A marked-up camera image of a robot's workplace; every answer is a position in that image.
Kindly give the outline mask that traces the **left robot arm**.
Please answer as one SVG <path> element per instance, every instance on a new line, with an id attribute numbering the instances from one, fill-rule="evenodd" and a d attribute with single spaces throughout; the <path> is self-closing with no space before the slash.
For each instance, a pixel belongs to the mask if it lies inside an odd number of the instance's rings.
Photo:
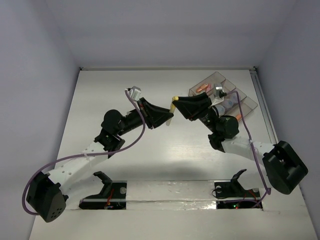
<path id="1" fill-rule="evenodd" d="M 113 182 L 104 172 L 94 171 L 93 168 L 133 147 L 146 129 L 155 129 L 171 120 L 175 111 L 174 106 L 159 107 L 143 97 L 138 100 L 129 97 L 128 100 L 134 109 L 126 115 L 116 109 L 108 110 L 103 117 L 99 135 L 84 152 L 58 159 L 58 162 L 63 163 L 59 168 L 44 173 L 50 166 L 46 164 L 33 174 L 22 193 L 21 203 L 26 213 L 40 216 L 47 223 L 54 221 L 66 209 L 74 185 L 88 176 L 100 180 L 93 186 L 95 194 L 79 201 L 81 209 L 96 208 L 89 200 L 102 200 L 102 208 L 107 210 L 125 208 L 126 195 L 121 189 L 127 186 L 126 182 Z"/>

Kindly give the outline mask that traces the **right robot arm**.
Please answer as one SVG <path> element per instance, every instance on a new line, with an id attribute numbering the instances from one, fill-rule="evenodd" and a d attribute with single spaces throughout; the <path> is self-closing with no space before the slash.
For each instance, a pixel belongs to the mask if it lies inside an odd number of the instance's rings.
<path id="1" fill-rule="evenodd" d="M 206 93 L 177 96 L 172 105 L 189 121 L 200 120 L 210 131 L 208 140 L 214 150 L 234 154 L 255 162 L 267 194 L 271 189 L 289 195 L 309 170 L 291 145 L 253 141 L 252 136 L 239 136 L 239 122 L 231 115 L 219 115 Z"/>

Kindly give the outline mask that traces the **clip jar silver lid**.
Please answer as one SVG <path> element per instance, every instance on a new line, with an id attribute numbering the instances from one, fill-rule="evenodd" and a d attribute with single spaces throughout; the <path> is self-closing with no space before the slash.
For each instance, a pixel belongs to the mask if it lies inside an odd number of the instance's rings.
<path id="1" fill-rule="evenodd" d="M 223 102 L 216 105 L 216 108 L 218 110 L 218 113 L 220 115 L 224 115 L 233 107 L 234 103 L 233 101 L 229 99 L 225 99 Z"/>

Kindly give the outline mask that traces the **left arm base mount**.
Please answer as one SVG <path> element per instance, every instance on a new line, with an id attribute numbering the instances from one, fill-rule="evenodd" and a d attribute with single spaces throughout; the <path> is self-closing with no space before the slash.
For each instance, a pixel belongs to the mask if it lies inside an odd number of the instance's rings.
<path id="1" fill-rule="evenodd" d="M 81 199 L 78 207 L 81 210 L 125 210 L 127 182 L 112 181 L 102 171 L 97 171 L 93 175 L 101 180 L 103 186 L 99 193 Z"/>

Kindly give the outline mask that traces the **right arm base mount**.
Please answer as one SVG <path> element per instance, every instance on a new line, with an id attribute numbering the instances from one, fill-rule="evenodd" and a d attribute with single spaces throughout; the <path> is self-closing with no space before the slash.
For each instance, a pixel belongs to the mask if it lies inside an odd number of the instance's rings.
<path id="1" fill-rule="evenodd" d="M 261 195 L 259 190 L 254 192 L 253 189 L 245 190 L 239 183 L 238 179 L 246 171 L 242 169 L 232 176 L 230 180 L 218 181 L 214 183 L 211 195 L 217 200 L 217 209 L 262 209 L 260 203 Z"/>

